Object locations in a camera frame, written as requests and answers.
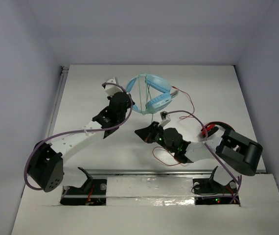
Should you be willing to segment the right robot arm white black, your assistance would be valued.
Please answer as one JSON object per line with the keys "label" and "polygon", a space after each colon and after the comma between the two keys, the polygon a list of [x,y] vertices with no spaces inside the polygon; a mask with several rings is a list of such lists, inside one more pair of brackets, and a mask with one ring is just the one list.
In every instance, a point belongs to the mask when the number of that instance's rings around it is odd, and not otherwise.
{"label": "right robot arm white black", "polygon": [[163,128],[158,122],[135,130],[135,134],[145,143],[156,143],[171,154],[181,164],[191,164],[214,158],[218,166],[212,171],[209,188],[221,192],[228,183],[237,181],[242,175],[254,176],[263,147],[231,128],[225,128],[220,137],[209,138],[209,133],[201,130],[201,142],[185,141],[176,128]]}

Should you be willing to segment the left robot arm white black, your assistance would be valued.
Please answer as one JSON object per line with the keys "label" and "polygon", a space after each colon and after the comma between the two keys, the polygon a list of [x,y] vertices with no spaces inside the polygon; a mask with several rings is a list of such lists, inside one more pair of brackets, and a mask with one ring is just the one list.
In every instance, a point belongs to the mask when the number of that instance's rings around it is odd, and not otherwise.
{"label": "left robot arm white black", "polygon": [[126,92],[109,97],[109,105],[80,130],[67,131],[38,142],[24,168],[25,184],[50,192],[64,178],[63,165],[76,153],[114,133],[130,117],[133,101]]}

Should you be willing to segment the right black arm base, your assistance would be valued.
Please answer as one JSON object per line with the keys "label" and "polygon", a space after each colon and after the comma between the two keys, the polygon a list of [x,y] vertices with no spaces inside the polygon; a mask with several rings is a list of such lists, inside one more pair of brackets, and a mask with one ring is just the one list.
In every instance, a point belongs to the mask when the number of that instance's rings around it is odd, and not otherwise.
{"label": "right black arm base", "polygon": [[194,194],[195,205],[240,205],[237,183],[232,179],[226,185],[214,181],[217,166],[209,178],[193,180],[191,192]]}

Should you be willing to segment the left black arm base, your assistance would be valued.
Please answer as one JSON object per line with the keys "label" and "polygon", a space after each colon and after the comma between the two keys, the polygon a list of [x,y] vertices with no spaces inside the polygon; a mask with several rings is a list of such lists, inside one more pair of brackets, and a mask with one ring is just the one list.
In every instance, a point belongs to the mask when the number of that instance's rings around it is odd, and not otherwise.
{"label": "left black arm base", "polygon": [[63,206],[105,206],[107,178],[94,178],[84,168],[78,167],[85,175],[80,187],[63,186],[60,204]]}

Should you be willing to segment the light blue headphones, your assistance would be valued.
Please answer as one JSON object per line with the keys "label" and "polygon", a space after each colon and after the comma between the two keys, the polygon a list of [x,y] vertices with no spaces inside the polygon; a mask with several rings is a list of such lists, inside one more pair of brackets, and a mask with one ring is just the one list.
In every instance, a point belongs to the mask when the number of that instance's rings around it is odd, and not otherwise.
{"label": "light blue headphones", "polygon": [[163,78],[150,74],[150,73],[141,73],[131,79],[126,86],[126,91],[131,93],[133,86],[140,79],[143,78],[145,82],[145,98],[146,103],[143,104],[141,93],[139,94],[139,107],[134,104],[133,111],[140,113],[142,115],[155,114],[158,111],[164,109],[172,101],[171,94],[171,85]]}

